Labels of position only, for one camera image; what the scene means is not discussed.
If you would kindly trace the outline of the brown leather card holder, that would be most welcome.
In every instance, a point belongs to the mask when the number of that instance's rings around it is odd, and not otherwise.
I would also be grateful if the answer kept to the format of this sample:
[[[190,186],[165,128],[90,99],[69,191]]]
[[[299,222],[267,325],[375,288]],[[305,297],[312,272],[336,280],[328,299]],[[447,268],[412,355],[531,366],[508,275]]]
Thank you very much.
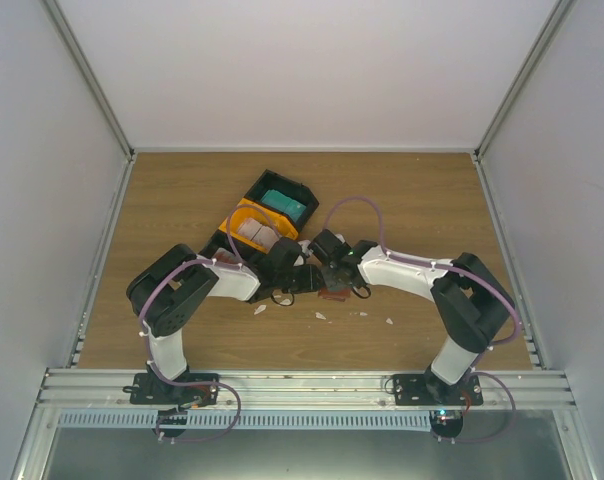
[[[329,289],[323,287],[318,291],[318,297],[324,300],[345,302],[351,296],[351,289],[348,287],[339,289]]]

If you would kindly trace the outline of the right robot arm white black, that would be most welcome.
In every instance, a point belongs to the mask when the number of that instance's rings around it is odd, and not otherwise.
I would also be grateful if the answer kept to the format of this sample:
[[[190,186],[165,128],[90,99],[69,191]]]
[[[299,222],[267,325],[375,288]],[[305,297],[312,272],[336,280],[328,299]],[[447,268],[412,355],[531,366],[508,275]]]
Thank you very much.
[[[461,381],[485,351],[498,343],[507,320],[521,328],[510,295],[475,255],[428,259],[396,252],[373,241],[351,246],[324,229],[310,244],[330,276],[354,291],[389,287],[433,302],[447,333],[423,374],[426,396],[446,405],[461,390]]]

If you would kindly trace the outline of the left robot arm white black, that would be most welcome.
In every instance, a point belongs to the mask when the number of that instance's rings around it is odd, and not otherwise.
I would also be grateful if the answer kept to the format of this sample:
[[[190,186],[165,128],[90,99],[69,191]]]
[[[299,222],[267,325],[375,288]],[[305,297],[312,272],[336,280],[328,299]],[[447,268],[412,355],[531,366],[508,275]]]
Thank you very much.
[[[184,325],[206,299],[255,303],[273,298],[277,290],[295,297],[324,286],[320,268],[309,264],[302,246],[288,238],[253,262],[207,258],[185,244],[175,245],[126,289],[149,354],[140,386],[167,404],[210,392],[216,379],[191,374],[182,342]]]

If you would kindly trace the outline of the yellow bin with white cards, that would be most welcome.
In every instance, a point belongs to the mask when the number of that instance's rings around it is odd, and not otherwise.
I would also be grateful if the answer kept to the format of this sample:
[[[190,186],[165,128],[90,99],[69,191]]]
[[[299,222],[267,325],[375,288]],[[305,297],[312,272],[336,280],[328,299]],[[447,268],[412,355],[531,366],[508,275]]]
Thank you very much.
[[[219,229],[227,238],[233,239],[232,250],[237,253],[244,246],[267,253],[281,237],[296,240],[299,235],[284,214],[248,199],[242,199],[237,204],[232,214],[219,225]]]

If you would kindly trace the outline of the red white card stack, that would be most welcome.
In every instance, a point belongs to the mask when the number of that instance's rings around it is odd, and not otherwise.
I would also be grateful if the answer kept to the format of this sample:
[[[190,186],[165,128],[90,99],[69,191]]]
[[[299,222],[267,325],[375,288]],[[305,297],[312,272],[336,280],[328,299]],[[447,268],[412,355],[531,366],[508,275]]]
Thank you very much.
[[[212,255],[212,259],[215,259],[217,262],[222,262],[231,265],[243,263],[243,260],[240,257],[236,256],[233,252],[222,247],[218,248],[214,252],[214,254]]]

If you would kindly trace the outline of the black bin with red cards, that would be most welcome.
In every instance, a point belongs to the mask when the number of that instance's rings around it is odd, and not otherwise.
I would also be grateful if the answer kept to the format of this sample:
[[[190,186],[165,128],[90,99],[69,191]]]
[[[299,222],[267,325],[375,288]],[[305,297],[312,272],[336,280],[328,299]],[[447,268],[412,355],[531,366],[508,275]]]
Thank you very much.
[[[238,264],[243,261],[253,265],[257,264],[265,256],[264,252],[250,245],[245,240],[233,237],[233,244],[235,245],[238,255],[234,253],[226,233],[221,230],[216,230],[204,247],[199,251],[199,254],[206,258],[215,258],[218,261],[224,261],[231,264]]]

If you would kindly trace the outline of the black bin with teal cards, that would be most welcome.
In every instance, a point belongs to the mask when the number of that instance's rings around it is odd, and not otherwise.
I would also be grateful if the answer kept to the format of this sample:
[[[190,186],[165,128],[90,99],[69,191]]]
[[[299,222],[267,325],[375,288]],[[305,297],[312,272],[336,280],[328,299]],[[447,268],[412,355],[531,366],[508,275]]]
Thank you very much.
[[[286,217],[298,233],[319,206],[312,190],[274,171],[265,170],[244,197]]]

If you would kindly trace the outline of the aluminium front rail frame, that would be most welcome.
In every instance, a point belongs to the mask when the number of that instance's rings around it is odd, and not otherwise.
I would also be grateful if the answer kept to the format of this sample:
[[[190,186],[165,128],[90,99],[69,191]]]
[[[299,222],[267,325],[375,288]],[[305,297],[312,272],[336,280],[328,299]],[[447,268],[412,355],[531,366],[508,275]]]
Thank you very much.
[[[35,407],[16,461],[15,479],[41,479],[55,443],[60,414],[68,409],[159,410],[166,402],[137,405],[130,399],[140,392],[133,369],[49,369],[44,374]],[[204,411],[412,411],[429,412],[436,405],[406,383],[414,372],[388,371],[249,371],[222,370],[221,381],[230,391],[215,395]],[[573,479],[595,479],[598,474],[582,432],[577,404],[564,372],[557,370],[476,372],[470,392],[481,403],[473,411],[550,411],[561,450]]]

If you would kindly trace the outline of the right aluminium corner post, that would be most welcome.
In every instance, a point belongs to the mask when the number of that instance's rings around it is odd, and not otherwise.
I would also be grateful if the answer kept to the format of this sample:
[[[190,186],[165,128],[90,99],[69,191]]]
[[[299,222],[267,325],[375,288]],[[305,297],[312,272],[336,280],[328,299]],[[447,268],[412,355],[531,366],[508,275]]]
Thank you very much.
[[[549,15],[528,50],[521,67],[507,89],[489,126],[473,151],[472,156],[475,162],[480,162],[486,155],[500,128],[523,93],[574,5],[574,0],[558,0],[554,2]]]

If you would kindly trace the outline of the aluminium corner post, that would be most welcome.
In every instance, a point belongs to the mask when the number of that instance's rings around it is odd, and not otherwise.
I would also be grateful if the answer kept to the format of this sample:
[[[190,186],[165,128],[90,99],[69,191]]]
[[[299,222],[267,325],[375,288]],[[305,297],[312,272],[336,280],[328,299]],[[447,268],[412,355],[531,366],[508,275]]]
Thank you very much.
[[[92,66],[83,51],[73,28],[56,0],[43,0],[41,4],[49,16],[54,29],[76,65],[86,87],[97,103],[110,131],[123,151],[128,162],[134,161],[135,149],[129,142]]]
[[[528,50],[521,67],[507,89],[489,126],[473,151],[472,156],[475,162],[480,162],[486,155],[500,128],[523,93],[574,5],[574,0],[558,0],[554,2],[549,15]]]

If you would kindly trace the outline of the left aluminium corner post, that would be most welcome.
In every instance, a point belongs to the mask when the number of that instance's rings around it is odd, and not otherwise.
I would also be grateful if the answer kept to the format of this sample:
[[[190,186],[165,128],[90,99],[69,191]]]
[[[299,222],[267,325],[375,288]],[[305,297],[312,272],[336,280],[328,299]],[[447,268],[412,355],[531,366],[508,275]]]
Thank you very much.
[[[83,51],[73,28],[56,0],[43,0],[41,4],[49,16],[54,29],[76,65],[86,87],[97,103],[110,131],[123,151],[128,162],[134,161],[135,149],[129,142],[92,66]]]

